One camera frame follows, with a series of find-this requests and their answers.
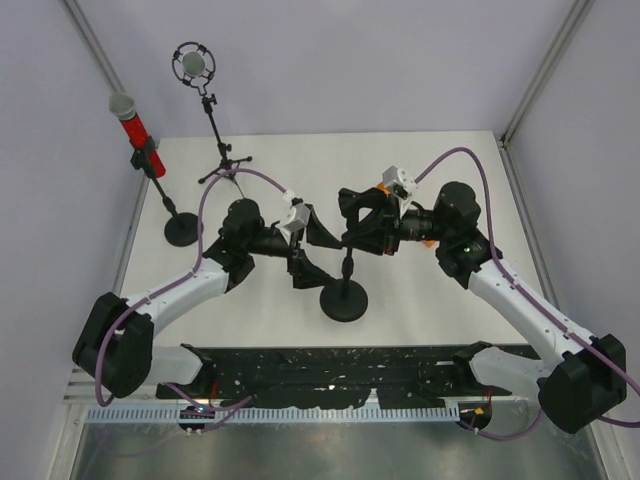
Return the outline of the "black round-base mic stand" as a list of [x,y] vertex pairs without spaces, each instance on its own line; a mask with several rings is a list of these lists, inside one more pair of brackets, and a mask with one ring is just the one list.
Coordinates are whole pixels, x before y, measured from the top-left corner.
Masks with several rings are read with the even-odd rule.
[[[342,216],[346,220],[348,232],[355,229],[359,221],[358,198],[360,194],[342,188],[338,193],[338,204]],[[352,279],[354,272],[353,248],[342,236],[346,253],[341,265],[341,278],[326,285],[320,294],[319,301],[323,313],[330,319],[349,323],[361,318],[368,308],[366,290]]]

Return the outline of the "orange microphone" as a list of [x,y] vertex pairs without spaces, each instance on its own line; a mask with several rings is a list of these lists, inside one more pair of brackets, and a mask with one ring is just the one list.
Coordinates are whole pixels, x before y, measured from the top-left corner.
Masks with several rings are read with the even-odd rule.
[[[396,199],[391,190],[387,188],[382,182],[378,183],[376,185],[376,188],[382,191],[389,200]],[[426,212],[426,209],[417,201],[411,201],[409,205],[411,206],[410,211],[416,211],[420,214]],[[418,242],[428,249],[433,249],[437,245],[437,242],[435,240],[426,238],[421,238],[418,240]]]

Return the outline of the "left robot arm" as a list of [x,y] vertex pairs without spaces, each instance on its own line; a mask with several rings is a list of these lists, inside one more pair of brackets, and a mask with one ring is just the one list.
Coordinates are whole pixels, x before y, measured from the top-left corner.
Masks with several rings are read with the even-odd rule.
[[139,295],[100,296],[72,353],[75,365],[93,378],[99,403],[108,404],[105,393],[126,398],[143,385],[206,396],[214,383],[207,357],[190,345],[157,346],[155,337],[195,307],[238,287],[257,255],[285,259],[296,289],[329,285],[332,276],[308,259],[303,242],[342,247],[310,204],[296,201],[284,221],[267,225],[255,201],[240,199],[229,206],[216,241],[194,268]]

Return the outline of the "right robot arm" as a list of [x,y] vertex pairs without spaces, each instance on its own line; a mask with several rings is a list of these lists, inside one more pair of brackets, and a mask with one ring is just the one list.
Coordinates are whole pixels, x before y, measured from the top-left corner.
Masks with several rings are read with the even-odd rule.
[[570,434],[626,399],[622,342],[580,327],[519,277],[480,231],[481,208],[469,185],[445,184],[431,210],[404,205],[407,197],[400,187],[341,189],[343,242],[375,255],[392,255],[403,241],[436,242],[441,270],[495,309],[537,354],[530,360],[478,342],[452,370],[459,391],[474,394],[491,386],[533,400]]

